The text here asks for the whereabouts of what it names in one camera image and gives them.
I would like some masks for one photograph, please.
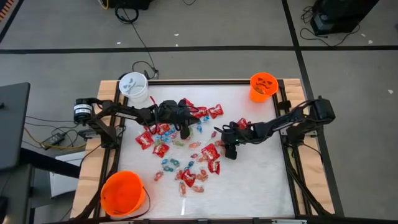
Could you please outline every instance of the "white table surface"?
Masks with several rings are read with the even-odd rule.
[[[242,117],[253,123],[266,122],[275,118],[272,98],[265,103],[253,103],[249,99],[249,85],[150,86],[149,95],[154,97],[157,104],[164,100],[178,102],[184,97],[195,106],[210,108],[218,103],[221,104],[224,115],[202,124],[203,134],[194,128],[194,136],[189,143],[205,142],[214,131],[214,126],[220,128],[223,124],[229,124],[230,121],[237,122]],[[149,98],[142,103],[129,102],[129,106],[137,108],[148,107],[151,104]],[[210,174],[206,182],[195,181],[195,185],[202,185],[205,192],[199,194],[187,188],[187,196],[183,198],[178,188],[179,181],[174,180],[175,172],[165,172],[158,182],[154,181],[155,173],[162,170],[162,159],[152,153],[153,146],[142,150],[135,141],[135,137],[142,133],[144,128],[131,120],[126,120],[126,126],[119,170],[131,170],[137,173],[150,195],[151,209],[142,218],[294,216],[279,134],[275,133],[267,141],[258,145],[238,146],[238,158],[235,161],[221,156],[220,175]],[[221,133],[218,133],[214,140],[220,138]],[[169,146],[170,150],[164,158],[178,159],[182,164],[181,168],[192,160],[190,155],[200,153],[204,147],[189,149],[173,146],[171,143]],[[208,170],[206,162],[195,162],[192,171],[198,173],[201,167],[206,167]],[[142,213],[147,208],[148,199],[138,211],[131,215]]]

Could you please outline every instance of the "white container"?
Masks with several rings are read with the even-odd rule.
[[[132,102],[143,102],[148,98],[148,80],[139,72],[127,73],[119,82],[119,90]]]

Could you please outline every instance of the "gray panel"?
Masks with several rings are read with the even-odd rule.
[[[278,0],[154,1],[135,23],[148,47],[292,45]],[[30,0],[23,3],[3,49],[142,47],[130,25],[97,1]]]
[[[325,137],[345,215],[398,219],[398,51],[303,56],[314,95],[336,113]]]
[[[311,25],[304,24],[300,20],[303,9],[312,6],[315,0],[288,0],[290,12],[292,14],[298,41],[301,46],[326,46],[319,40],[304,40],[300,37],[300,30],[306,27],[312,31]],[[347,37],[340,46],[372,46],[372,45],[398,45],[398,1],[382,0],[379,1],[369,14],[361,21],[361,29],[358,33]],[[346,34],[332,34],[329,38],[323,39],[329,45],[341,42]],[[306,38],[316,38],[307,30],[303,31]]]

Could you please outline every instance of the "black equipment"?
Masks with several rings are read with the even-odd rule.
[[[102,111],[95,114],[93,104],[97,104]],[[199,118],[190,114],[198,111],[196,108],[187,106],[185,100],[177,104],[174,100],[163,101],[159,106],[152,105],[148,108],[137,109],[113,103],[111,100],[99,100],[97,98],[84,98],[75,101],[73,120],[76,124],[88,124],[101,136],[101,147],[118,148],[116,128],[107,126],[101,118],[109,115],[132,119],[138,124],[151,127],[158,123],[173,124],[180,131],[181,139],[189,137],[189,126],[199,122]]]
[[[315,35],[350,33],[379,0],[317,0],[312,7]]]

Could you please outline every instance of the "orange plastic bucket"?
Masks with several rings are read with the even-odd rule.
[[[114,217],[122,217],[137,210],[145,200],[144,184],[130,171],[113,174],[101,190],[101,206]]]
[[[250,78],[250,99],[256,103],[263,103],[278,91],[278,87],[278,81],[271,74],[257,73]]]

